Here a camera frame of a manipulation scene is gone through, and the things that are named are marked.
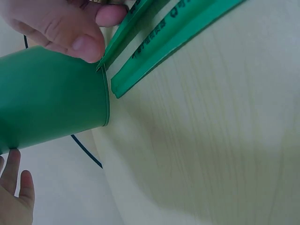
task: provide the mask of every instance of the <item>hand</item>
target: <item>hand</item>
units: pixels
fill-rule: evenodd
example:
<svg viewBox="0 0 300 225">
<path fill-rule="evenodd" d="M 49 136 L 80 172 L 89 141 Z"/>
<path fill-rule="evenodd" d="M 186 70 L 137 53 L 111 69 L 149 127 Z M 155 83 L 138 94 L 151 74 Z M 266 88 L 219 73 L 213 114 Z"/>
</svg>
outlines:
<svg viewBox="0 0 300 225">
<path fill-rule="evenodd" d="M 29 171 L 22 172 L 19 197 L 15 197 L 20 159 L 19 150 L 11 150 L 0 178 L 0 225 L 32 224 L 35 195 Z M 3 165 L 4 159 L 0 156 L 0 172 Z"/>
<path fill-rule="evenodd" d="M 100 27 L 122 22 L 126 5 L 89 0 L 0 0 L 0 15 L 16 31 L 43 47 L 89 63 L 105 51 Z"/>
</svg>

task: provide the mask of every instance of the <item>finger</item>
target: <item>finger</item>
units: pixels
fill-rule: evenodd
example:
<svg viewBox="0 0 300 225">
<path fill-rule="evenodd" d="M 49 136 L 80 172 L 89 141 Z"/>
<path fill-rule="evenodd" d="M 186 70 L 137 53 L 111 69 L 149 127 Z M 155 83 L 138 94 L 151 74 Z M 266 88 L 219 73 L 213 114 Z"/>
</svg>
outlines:
<svg viewBox="0 0 300 225">
<path fill-rule="evenodd" d="M 127 5 L 101 5 L 90 1 L 84 12 L 91 16 L 100 27 L 111 27 L 120 24 L 127 15 Z"/>
<path fill-rule="evenodd" d="M 54 44 L 76 52 L 87 62 L 96 62 L 102 57 L 104 37 L 95 21 L 83 10 L 64 0 L 34 1 L 34 4 L 34 15 L 19 13 L 15 18 L 41 32 Z"/>
<path fill-rule="evenodd" d="M 51 51 L 66 54 L 72 57 L 76 57 L 77 55 L 74 52 L 69 52 L 67 48 L 61 47 L 52 41 L 49 41 L 41 32 L 33 29 L 27 24 L 17 21 L 17 20 L 9 20 L 8 24 L 17 32 L 26 35 L 29 39 L 33 40 L 36 44 L 43 46 Z"/>
<path fill-rule="evenodd" d="M 1 173 L 2 169 L 3 169 L 4 162 L 5 162 L 4 158 L 2 156 L 0 156 L 0 173 Z"/>
<path fill-rule="evenodd" d="M 33 211 L 35 201 L 34 185 L 32 175 L 27 170 L 21 173 L 19 199 Z"/>
<path fill-rule="evenodd" d="M 19 150 L 11 150 L 0 178 L 0 185 L 12 195 L 15 195 L 20 159 L 21 154 Z"/>
</svg>

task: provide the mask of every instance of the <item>wooden table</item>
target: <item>wooden table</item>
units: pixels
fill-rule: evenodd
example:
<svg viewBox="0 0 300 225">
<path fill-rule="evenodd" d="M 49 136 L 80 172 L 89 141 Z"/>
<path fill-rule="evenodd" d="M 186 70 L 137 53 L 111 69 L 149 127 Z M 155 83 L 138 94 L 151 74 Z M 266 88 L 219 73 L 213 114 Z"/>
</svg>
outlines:
<svg viewBox="0 0 300 225">
<path fill-rule="evenodd" d="M 163 2 L 109 80 L 177 1 Z M 298 0 L 248 0 L 110 100 L 93 134 L 125 224 L 300 224 Z"/>
</svg>

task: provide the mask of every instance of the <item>black wire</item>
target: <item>black wire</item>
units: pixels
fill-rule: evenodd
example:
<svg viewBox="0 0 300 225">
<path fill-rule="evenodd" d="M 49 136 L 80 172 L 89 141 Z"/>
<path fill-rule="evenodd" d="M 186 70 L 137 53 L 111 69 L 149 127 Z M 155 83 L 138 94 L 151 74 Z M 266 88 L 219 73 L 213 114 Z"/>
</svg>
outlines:
<svg viewBox="0 0 300 225">
<path fill-rule="evenodd" d="M 24 35 L 24 43 L 25 43 L 25 48 L 28 48 L 28 42 L 27 42 L 27 37 Z M 98 165 L 103 169 L 102 164 L 97 160 L 86 148 L 85 146 L 77 139 L 75 135 L 71 135 L 73 140 L 79 145 L 79 147 Z"/>
<path fill-rule="evenodd" d="M 28 48 L 27 37 L 25 35 L 24 35 L 24 43 L 25 43 L 25 48 Z"/>
<path fill-rule="evenodd" d="M 103 169 L 102 164 L 85 148 L 85 146 L 77 139 L 75 135 L 71 135 L 73 140 L 79 145 L 79 147 L 98 165 Z"/>
</svg>

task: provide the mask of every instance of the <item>green cup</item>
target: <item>green cup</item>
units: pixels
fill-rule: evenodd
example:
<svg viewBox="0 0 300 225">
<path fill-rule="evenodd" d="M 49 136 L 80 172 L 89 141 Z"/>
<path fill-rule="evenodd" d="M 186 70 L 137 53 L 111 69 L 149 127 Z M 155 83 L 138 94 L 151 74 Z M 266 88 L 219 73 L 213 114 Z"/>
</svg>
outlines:
<svg viewBox="0 0 300 225">
<path fill-rule="evenodd" d="M 42 47 L 0 58 L 0 154 L 109 121 L 105 71 Z"/>
</svg>

